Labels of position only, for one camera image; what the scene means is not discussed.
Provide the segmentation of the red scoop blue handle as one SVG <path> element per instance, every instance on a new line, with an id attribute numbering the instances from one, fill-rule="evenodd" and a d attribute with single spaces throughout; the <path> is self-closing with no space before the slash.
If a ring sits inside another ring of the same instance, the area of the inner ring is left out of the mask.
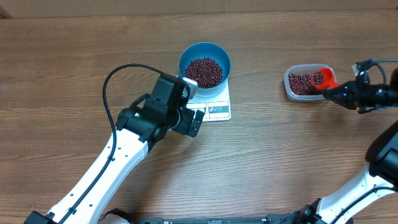
<path id="1" fill-rule="evenodd" d="M 318 90 L 327 90 L 330 88 L 336 88 L 340 85 L 339 83 L 336 82 L 335 75 L 334 75 L 332 69 L 321 68 L 318 71 L 321 71 L 324 74 L 325 79 L 324 79 L 324 82 L 322 85 L 319 85 L 319 86 L 312 85 L 314 88 L 316 88 Z"/>

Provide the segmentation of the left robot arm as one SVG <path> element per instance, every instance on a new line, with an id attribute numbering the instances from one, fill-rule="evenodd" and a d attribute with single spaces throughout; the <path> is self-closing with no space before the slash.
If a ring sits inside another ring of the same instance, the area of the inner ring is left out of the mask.
<path id="1" fill-rule="evenodd" d="M 167 131 L 197 135 L 204 113 L 187 108 L 196 90 L 193 80 L 161 74 L 152 93 L 143 94 L 120 112 L 105 148 L 69 194 L 45 215 L 33 211 L 24 223 L 132 223 L 128 213 L 104 209 Z"/>

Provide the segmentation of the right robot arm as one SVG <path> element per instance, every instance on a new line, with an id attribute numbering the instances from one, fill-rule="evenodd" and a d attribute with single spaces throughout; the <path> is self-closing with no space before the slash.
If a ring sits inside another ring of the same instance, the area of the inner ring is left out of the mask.
<path id="1" fill-rule="evenodd" d="M 379 62 L 353 65 L 356 79 L 328 90 L 327 100 L 364 114 L 397 106 L 397 77 L 391 84 L 372 85 L 368 70 Z M 377 199 L 397 192 L 397 124 L 384 131 L 369 147 L 364 167 L 329 196 L 318 198 L 300 211 L 268 215 L 269 223 L 352 223 L 352 217 Z"/>

